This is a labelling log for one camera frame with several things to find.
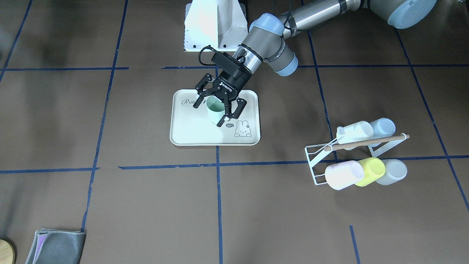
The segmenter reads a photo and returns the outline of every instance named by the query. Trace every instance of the plastic cup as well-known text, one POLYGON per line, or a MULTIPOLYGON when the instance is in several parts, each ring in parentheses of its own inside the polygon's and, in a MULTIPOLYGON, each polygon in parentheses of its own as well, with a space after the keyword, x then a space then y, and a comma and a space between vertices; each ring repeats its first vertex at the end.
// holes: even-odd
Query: plastic cup
POLYGON ((344 130, 344 136, 339 139, 339 144, 345 144, 350 142, 357 142, 363 140, 370 140, 373 138, 373 128, 371 127, 370 123, 366 121, 360 121, 348 126, 342 127, 344 130))
POLYGON ((215 96, 211 95, 207 97, 206 106, 208 119, 212 123, 218 124, 218 122, 225 114, 225 104, 220 102, 220 100, 218 100, 218 98, 215 96))
POLYGON ((358 163, 360 163, 360 165, 363 167, 363 171, 365 172, 363 179, 355 183, 355 185, 360 187, 365 187, 373 181, 381 178, 386 172, 384 163, 375 157, 360 160, 358 163))
POLYGON ((364 171, 360 163, 346 161, 327 166, 325 169, 325 180, 334 190, 342 190, 364 177, 364 171))
POLYGON ((381 185, 390 185, 396 181, 400 181, 407 175, 407 166, 400 160, 384 160, 386 172, 377 179, 376 182, 381 185))
MULTIPOLYGON (((396 125, 389 118, 380 118, 370 123, 373 128, 373 139, 380 139, 385 137, 390 137, 396 133, 396 125)), ((376 147, 378 144, 371 144, 370 147, 376 147)))

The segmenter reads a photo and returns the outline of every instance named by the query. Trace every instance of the white cup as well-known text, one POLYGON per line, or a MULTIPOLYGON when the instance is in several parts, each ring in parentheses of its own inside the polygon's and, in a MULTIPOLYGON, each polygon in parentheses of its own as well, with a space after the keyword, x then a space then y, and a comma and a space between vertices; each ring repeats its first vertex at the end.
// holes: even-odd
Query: white cup
POLYGON ((365 172, 357 161, 346 161, 327 166, 325 180, 334 190, 342 190, 361 181, 365 172))
POLYGON ((211 95, 207 97, 207 102, 205 105, 207 106, 208 119, 212 123, 218 124, 220 119, 225 114, 225 104, 218 100, 218 98, 215 96, 211 95))
POLYGON ((376 180, 381 185, 390 185, 402 180, 407 175, 407 166, 400 160, 383 160, 386 172, 376 180))
MULTIPOLYGON (((390 137, 396 133, 396 125, 389 118, 380 118, 370 123, 373 128, 373 139, 380 139, 385 137, 390 137)), ((371 144, 370 147, 376 147, 378 144, 371 144)))
POLYGON ((343 130, 344 135, 341 139, 338 140, 339 144, 345 144, 350 142, 357 142, 363 140, 370 140, 373 138, 373 128, 370 123, 366 121, 356 122, 348 126, 337 128, 337 138, 340 138, 342 135, 339 134, 339 131, 343 130))

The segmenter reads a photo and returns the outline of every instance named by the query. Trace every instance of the light blue cup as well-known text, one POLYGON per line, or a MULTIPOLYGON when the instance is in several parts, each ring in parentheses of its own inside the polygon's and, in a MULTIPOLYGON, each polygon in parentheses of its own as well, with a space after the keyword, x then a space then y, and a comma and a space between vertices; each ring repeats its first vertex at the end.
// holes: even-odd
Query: light blue cup
MULTIPOLYGON (((373 128, 373 138, 380 139, 385 137, 390 137, 396 133, 396 125, 389 118, 380 118, 370 123, 373 128)), ((376 147, 378 144, 371 144, 370 147, 376 147)))

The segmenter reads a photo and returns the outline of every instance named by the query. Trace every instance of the wooden cutting board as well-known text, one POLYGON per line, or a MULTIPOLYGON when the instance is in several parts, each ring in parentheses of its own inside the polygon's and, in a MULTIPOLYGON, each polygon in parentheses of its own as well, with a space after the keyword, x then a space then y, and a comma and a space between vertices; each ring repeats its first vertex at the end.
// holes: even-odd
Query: wooden cutting board
POLYGON ((5 240, 0 240, 0 264, 14 264, 15 252, 5 240))

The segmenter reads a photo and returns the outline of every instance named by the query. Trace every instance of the gray cloth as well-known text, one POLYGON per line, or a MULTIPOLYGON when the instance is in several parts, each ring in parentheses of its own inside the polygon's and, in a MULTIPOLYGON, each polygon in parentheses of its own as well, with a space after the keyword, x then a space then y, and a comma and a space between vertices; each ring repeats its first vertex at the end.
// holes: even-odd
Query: gray cloth
POLYGON ((42 228, 34 234, 25 264, 79 264, 85 233, 42 228))

